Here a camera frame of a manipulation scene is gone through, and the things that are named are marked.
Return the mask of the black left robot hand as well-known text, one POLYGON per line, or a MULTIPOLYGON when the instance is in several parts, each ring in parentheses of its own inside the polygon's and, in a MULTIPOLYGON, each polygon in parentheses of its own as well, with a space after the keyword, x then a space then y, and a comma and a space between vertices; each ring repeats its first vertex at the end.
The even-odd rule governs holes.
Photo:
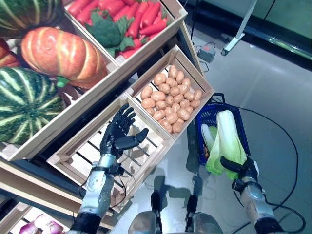
POLYGON ((100 155, 112 154, 121 157, 123 151, 138 146, 146 138, 149 130, 144 128, 135 135, 129 135, 131 125, 135 122, 134 109, 125 103, 115 114, 113 120, 106 128, 100 143, 100 155))

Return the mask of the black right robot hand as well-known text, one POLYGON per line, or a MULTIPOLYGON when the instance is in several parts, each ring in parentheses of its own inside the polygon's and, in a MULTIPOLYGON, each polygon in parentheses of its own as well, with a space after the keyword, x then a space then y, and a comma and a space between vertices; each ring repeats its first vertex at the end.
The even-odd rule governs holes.
POLYGON ((243 163, 243 165, 227 160, 224 156, 221 157, 220 162, 224 168, 231 172, 238 173, 239 179, 250 177, 255 181, 258 181, 258 169, 255 161, 253 161, 250 157, 247 157, 247 160, 243 163))

